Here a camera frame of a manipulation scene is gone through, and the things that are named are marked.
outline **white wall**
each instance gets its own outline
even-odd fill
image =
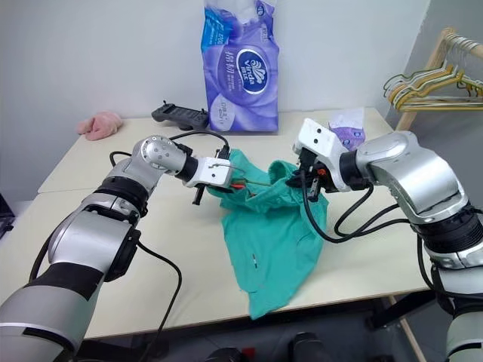
[[[205,106],[202,0],[2,0],[0,187],[26,199],[103,109],[148,115],[163,99]],[[388,105],[429,0],[280,0],[279,108]]]

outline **vinda logo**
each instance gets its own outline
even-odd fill
[[[247,93],[262,93],[269,77],[262,57],[256,51],[244,49],[236,56],[236,63],[243,81],[243,88]]]

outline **purple package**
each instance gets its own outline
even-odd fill
[[[238,3],[239,9],[243,1],[230,2]],[[278,46],[273,38],[274,7],[245,0],[243,11],[235,12],[219,3],[207,1],[202,37],[211,129],[276,131]]]

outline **white table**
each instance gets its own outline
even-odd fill
[[[369,109],[367,114],[368,138],[391,131],[374,110]],[[291,140],[306,115],[309,114],[282,114],[278,136],[230,136],[229,141],[261,167],[277,158],[294,161]],[[312,114],[318,121],[323,121],[324,116],[323,112]],[[46,237],[109,172],[109,152],[129,150],[135,141],[157,131],[168,136],[178,133],[172,127],[160,127],[153,121],[132,121],[105,142],[77,141],[41,187],[44,193],[33,201],[0,246],[0,302],[26,283],[32,262]],[[217,141],[193,137],[186,144],[199,154],[210,155]],[[219,208],[219,200],[206,195],[201,206],[195,207],[191,205],[193,195],[194,191],[182,187],[178,179],[164,176],[149,199],[148,215],[138,225],[143,233],[142,242],[172,259],[183,272],[183,287],[167,327],[248,315],[248,298],[238,288],[223,241],[220,218],[224,211]],[[327,195],[328,230],[333,229],[340,214],[361,195],[361,192]],[[376,188],[370,202],[348,220],[347,228],[354,229],[393,203],[385,188]],[[397,210],[387,219],[401,216]],[[155,330],[176,283],[176,275],[169,266],[138,250],[128,273],[101,289],[86,337]],[[315,270],[283,309],[423,289],[425,284],[417,268],[415,234],[408,225],[395,225],[344,244],[325,243]]]
[[[228,134],[227,138],[232,148],[241,149],[255,164],[266,169],[275,159],[296,162],[297,156],[291,148],[303,119],[310,117],[327,126],[330,114],[330,111],[281,113],[278,133]],[[376,109],[366,109],[365,132],[368,138],[391,131],[392,128]],[[158,123],[151,118],[141,118],[127,120],[117,134],[101,141],[92,142],[79,137],[38,192],[95,189],[112,169],[110,152],[131,152],[137,141],[152,134],[172,137],[179,133],[182,131],[169,121]],[[215,149],[223,145],[219,139],[206,135],[182,138],[180,142],[203,156],[214,155]]]

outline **teal shirt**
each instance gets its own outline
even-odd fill
[[[302,192],[285,185],[297,168],[274,161],[269,171],[256,168],[235,149],[230,155],[232,181],[245,179],[246,188],[232,194],[213,189],[221,207],[223,232],[241,289],[248,293],[250,316],[259,318],[290,302],[318,261],[322,239],[306,218]],[[327,200],[320,195],[311,210],[325,229]]]

